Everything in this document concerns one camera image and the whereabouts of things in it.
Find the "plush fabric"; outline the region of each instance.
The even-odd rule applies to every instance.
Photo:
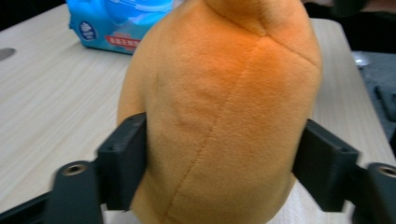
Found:
[[[147,112],[142,223],[264,223],[294,183],[321,74],[300,0],[187,0],[132,58],[119,122]]]

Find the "wet wipes package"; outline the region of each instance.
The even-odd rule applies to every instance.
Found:
[[[172,10],[173,0],[66,0],[70,29],[88,48],[133,54],[146,32]]]

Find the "dark background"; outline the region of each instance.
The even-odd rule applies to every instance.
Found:
[[[0,0],[0,31],[63,3],[64,0]]]
[[[65,0],[0,0],[0,31],[64,3]],[[312,18],[340,22],[353,50],[396,53],[395,15],[358,13],[337,18],[327,7],[305,4],[305,8]]]

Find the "light wood surface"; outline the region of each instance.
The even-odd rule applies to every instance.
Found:
[[[120,87],[130,55],[86,49],[56,7],[0,33],[0,212],[50,190],[54,172],[95,158],[116,128]],[[312,20],[324,59],[313,119],[362,152],[360,165],[396,162],[353,63],[341,27]],[[321,212],[300,184],[271,223],[348,223]],[[139,223],[132,213],[106,213],[107,223]]]

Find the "stuffed animal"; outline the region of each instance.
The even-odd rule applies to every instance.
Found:
[[[300,0],[187,0],[137,48],[119,122],[146,112],[142,223],[264,223],[287,200],[321,81]]]

